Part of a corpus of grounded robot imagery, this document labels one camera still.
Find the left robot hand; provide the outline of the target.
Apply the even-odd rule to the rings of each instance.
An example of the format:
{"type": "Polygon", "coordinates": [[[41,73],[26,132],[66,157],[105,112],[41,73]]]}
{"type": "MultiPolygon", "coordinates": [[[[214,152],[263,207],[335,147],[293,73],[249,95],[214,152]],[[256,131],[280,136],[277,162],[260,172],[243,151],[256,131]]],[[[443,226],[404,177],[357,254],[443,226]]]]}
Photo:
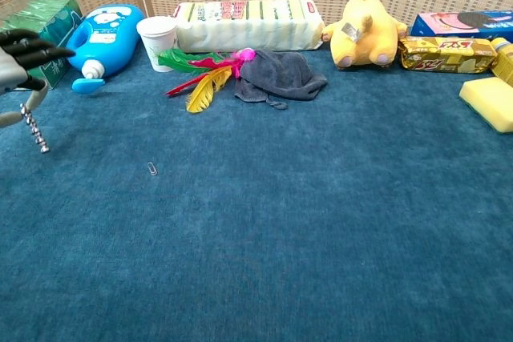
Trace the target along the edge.
{"type": "Polygon", "coordinates": [[[42,40],[39,33],[27,29],[1,32],[1,95],[16,89],[31,90],[25,105],[35,110],[46,97],[47,83],[29,74],[29,70],[60,58],[71,58],[75,52],[42,40]]]}

